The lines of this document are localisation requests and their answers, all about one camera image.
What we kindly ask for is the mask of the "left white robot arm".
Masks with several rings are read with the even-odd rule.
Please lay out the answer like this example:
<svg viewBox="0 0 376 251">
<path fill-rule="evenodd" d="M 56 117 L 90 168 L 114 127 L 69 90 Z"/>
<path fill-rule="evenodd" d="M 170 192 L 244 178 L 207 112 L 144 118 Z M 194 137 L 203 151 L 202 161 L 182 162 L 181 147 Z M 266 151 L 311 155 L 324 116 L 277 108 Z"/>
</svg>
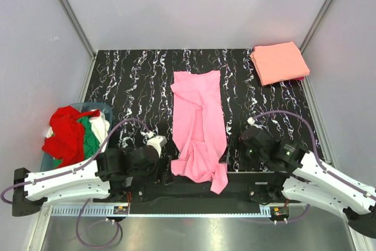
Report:
<svg viewBox="0 0 376 251">
<path fill-rule="evenodd" d="M 42 207 L 92 199 L 98 203 L 129 202 L 147 184 L 159 183 L 170 159 L 153 146 L 109 148 L 95 160 L 32 173 L 14 171 L 12 215 L 29 216 Z"/>
</svg>

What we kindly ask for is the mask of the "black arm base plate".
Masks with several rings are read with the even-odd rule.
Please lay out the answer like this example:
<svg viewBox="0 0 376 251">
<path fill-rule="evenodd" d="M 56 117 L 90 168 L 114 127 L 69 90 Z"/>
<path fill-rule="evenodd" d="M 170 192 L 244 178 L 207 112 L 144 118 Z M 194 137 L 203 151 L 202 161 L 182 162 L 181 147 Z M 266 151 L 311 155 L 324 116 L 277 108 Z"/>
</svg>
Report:
<svg viewBox="0 0 376 251">
<path fill-rule="evenodd" d="M 286 176 L 271 172 L 230 172 L 228 184 L 220 194 L 210 190 L 211 183 L 194 183 L 192 180 L 176 176 L 160 182 L 134 178 L 129 186 L 125 181 L 110 182 L 110 195 L 95 202 L 146 203 L 156 199 L 234 199 L 261 205 L 285 203 L 281 193 Z"/>
</svg>

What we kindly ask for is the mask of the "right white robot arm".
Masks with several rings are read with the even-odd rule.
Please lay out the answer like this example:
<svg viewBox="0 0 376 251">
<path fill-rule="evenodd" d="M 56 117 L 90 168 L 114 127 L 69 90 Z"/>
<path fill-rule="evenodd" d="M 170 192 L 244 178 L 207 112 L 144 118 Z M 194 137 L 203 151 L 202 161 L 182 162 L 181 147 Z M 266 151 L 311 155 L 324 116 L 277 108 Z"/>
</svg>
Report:
<svg viewBox="0 0 376 251">
<path fill-rule="evenodd" d="M 271 178 L 264 185 L 249 186 L 249 201 L 260 205 L 273 202 L 285 207 L 272 213 L 274 222 L 286 220 L 287 205 L 303 202 L 343 219 L 351 229 L 375 238 L 375 187 L 354 180 L 316 158 L 300 142 L 275 140 L 260 128 L 250 126 L 232 135 L 222 161 L 239 155 L 239 169 L 259 173 L 265 165 Z"/>
</svg>

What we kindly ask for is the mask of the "pink t shirt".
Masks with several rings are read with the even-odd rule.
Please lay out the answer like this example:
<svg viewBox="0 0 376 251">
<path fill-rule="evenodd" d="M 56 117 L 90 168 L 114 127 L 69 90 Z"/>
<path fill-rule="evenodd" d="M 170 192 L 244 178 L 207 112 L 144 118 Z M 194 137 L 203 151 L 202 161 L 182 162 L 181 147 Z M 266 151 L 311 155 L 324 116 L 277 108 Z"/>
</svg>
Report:
<svg viewBox="0 0 376 251">
<path fill-rule="evenodd" d="M 227 147 L 220 71 L 175 72 L 171 90 L 172 138 L 180 153 L 171 161 L 172 174 L 211 182 L 210 190 L 219 195 L 228 184 L 227 165 L 220 162 Z"/>
</svg>

